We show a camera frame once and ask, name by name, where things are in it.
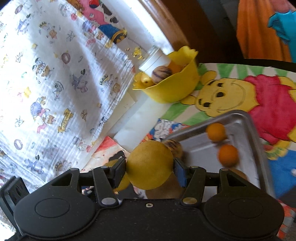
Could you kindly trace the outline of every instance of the brown striped ball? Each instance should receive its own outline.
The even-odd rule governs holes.
[[[172,70],[166,66],[158,66],[152,71],[152,81],[157,84],[172,75]]]

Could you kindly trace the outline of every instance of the yellow bowl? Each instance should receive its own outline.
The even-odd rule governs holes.
[[[134,77],[133,90],[142,90],[151,99],[159,103],[174,103],[184,99],[196,87],[200,77],[197,72],[195,57],[198,51],[190,49],[188,46],[172,52],[168,57],[176,64],[184,66],[181,72],[159,82],[157,85],[145,88],[141,82],[142,72]]]

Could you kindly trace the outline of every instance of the metal baking tray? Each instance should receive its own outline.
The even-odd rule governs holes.
[[[209,124],[216,122],[225,126],[228,137],[220,143],[212,142],[205,132]],[[182,161],[185,165],[203,167],[207,172],[215,173],[223,168],[217,158],[220,146],[223,144],[235,146],[238,149],[240,160],[235,168],[244,172],[253,185],[269,195],[275,196],[267,157],[248,113],[241,110],[230,111],[198,125],[172,133],[164,140],[167,139],[181,143],[184,151]],[[203,202],[216,193],[216,187],[206,187]]]

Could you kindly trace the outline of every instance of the small orange ball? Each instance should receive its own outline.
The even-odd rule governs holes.
[[[239,153],[232,145],[223,145],[218,152],[219,162],[225,167],[233,167],[239,162]]]
[[[205,131],[211,141],[220,142],[227,139],[225,127],[220,123],[208,125]]]

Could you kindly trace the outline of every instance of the winnie the pooh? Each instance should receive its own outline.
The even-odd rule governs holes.
[[[208,71],[201,77],[204,87],[197,97],[182,104],[195,105],[210,117],[243,110],[252,117],[259,136],[270,145],[287,148],[296,142],[296,84],[287,77],[247,76],[244,80],[221,78]]]

